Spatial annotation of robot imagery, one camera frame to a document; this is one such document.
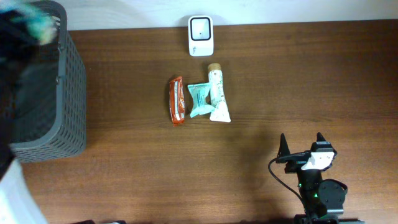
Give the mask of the white cream tube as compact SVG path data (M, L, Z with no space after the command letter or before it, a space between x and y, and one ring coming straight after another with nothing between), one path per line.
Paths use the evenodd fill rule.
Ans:
M228 105L226 102L223 89L223 72L221 65L218 63L211 63L208 66L208 79L211 83L210 101L215 110L210 114L211 121L230 123Z

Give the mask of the teal snack packet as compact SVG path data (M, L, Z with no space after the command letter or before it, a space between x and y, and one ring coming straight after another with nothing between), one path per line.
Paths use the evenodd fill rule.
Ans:
M206 98L210 93L210 83L199 83L188 85L188 90L193 100L193 108L190 117L211 113L215 107L207 103Z

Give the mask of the orange chocolate bar wrapper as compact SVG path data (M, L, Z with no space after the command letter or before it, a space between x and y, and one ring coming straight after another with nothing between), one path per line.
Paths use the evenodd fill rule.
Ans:
M177 126L185 121L185 98L183 94L183 78L174 78L169 82L169 109L172 124Z

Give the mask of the teal white tissue pack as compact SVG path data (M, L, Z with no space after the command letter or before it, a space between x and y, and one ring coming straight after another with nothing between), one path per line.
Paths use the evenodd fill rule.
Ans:
M51 43L57 36L55 21L32 3L1 0L1 32L30 45Z

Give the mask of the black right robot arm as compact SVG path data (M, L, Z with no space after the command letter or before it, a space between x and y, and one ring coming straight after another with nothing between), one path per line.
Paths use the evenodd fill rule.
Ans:
M304 214L294 216L294 223L362 223L358 219L341 219L348 186L335 179L324 179L322 173L332 167L337 151L321 133L309 150L291 153L284 134L280 135L276 158L268 170L281 185L300 200ZM285 164L286 174L297 174L298 191L281 181L272 171L271 164Z

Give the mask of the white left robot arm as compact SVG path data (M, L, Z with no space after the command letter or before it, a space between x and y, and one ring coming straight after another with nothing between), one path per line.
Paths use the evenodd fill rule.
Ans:
M19 1L1 1L1 109L11 104L21 73L42 40L34 26L43 14ZM1 115L1 223L47 223L25 182L21 163L10 143L15 124Z

